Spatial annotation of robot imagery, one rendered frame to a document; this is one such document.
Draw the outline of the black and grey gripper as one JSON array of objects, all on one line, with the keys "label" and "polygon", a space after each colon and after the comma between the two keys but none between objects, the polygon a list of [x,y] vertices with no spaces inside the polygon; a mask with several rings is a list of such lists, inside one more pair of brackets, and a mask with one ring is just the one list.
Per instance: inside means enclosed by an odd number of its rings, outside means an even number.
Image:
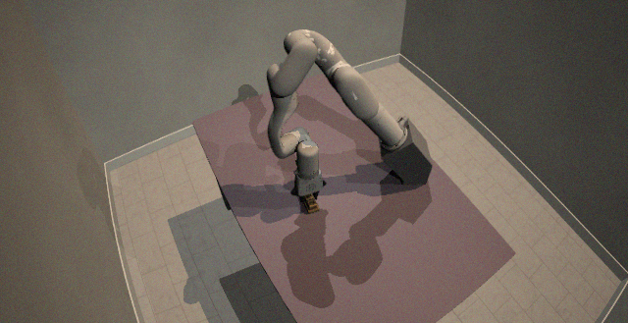
[{"label": "black and grey gripper", "polygon": [[302,179],[299,177],[299,175],[295,175],[295,177],[296,179],[294,179],[294,188],[290,193],[291,195],[299,196],[299,199],[303,202],[303,204],[305,203],[304,195],[313,193],[314,198],[317,199],[319,190],[321,190],[323,186],[326,185],[326,182],[322,179],[320,169],[318,175],[315,177],[316,179],[311,179],[312,181]]}]

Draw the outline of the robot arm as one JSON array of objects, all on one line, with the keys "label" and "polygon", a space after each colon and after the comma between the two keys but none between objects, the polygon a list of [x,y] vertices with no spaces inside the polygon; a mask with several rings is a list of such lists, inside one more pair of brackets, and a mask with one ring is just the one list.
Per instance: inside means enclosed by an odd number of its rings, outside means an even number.
[{"label": "robot arm", "polygon": [[297,127],[281,135],[284,124],[298,107],[296,90],[314,62],[343,103],[381,140],[385,150],[395,150],[403,145],[407,138],[404,123],[409,118],[400,116],[395,120],[377,100],[365,79],[345,62],[326,37],[308,29],[295,30],[285,37],[284,48],[289,53],[284,63],[275,63],[267,71],[274,105],[268,124],[268,138],[278,158],[284,159],[296,152],[295,175],[311,180],[319,173],[319,147],[308,131]]}]

